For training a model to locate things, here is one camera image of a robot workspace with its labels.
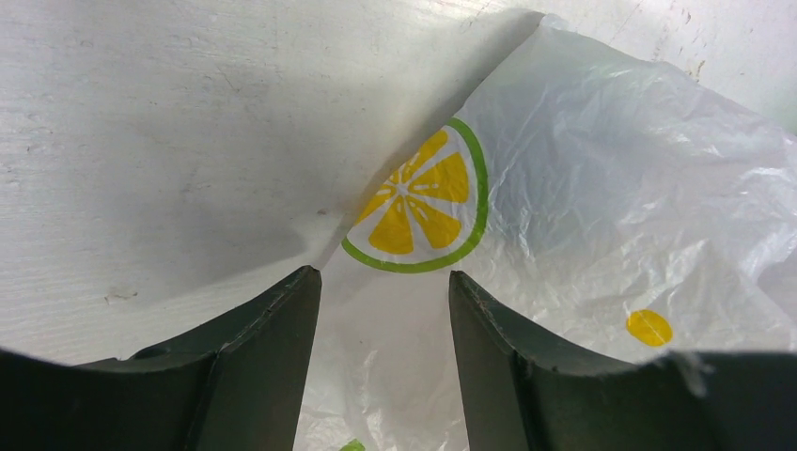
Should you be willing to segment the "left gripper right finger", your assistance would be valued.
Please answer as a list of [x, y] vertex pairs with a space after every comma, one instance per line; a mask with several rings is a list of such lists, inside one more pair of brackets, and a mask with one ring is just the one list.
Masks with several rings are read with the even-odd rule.
[[464, 272], [448, 301], [474, 450], [792, 450], [796, 357], [669, 352], [630, 364], [497, 301]]

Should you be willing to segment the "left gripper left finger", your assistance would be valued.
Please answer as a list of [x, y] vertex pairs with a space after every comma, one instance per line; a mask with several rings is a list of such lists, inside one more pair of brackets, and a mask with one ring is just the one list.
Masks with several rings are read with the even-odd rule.
[[1, 353], [5, 450], [290, 450], [320, 307], [303, 266], [132, 357], [61, 365]]

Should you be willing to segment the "white plastic bag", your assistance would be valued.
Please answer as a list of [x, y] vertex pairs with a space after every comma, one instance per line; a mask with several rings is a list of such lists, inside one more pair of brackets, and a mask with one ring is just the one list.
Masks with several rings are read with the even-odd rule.
[[544, 18], [324, 265], [296, 449], [469, 448], [455, 270], [623, 361], [795, 350], [796, 138]]

